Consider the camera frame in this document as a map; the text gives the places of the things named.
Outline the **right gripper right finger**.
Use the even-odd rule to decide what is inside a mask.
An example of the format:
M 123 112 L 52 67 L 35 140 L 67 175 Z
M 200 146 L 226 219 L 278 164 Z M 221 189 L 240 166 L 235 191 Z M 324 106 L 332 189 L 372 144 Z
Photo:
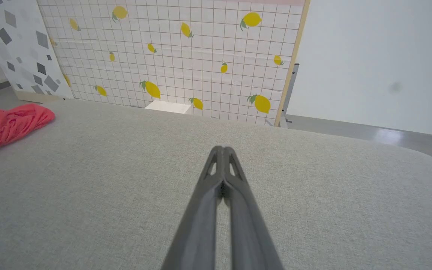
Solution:
M 223 198 L 230 210 L 231 268 L 282 270 L 283 263 L 231 147 L 223 149 Z

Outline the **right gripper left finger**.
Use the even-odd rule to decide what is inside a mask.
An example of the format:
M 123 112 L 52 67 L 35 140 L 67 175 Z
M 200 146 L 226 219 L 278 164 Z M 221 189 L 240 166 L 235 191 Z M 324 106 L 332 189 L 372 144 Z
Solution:
M 223 147 L 211 149 L 162 263 L 163 270 L 214 270 Z

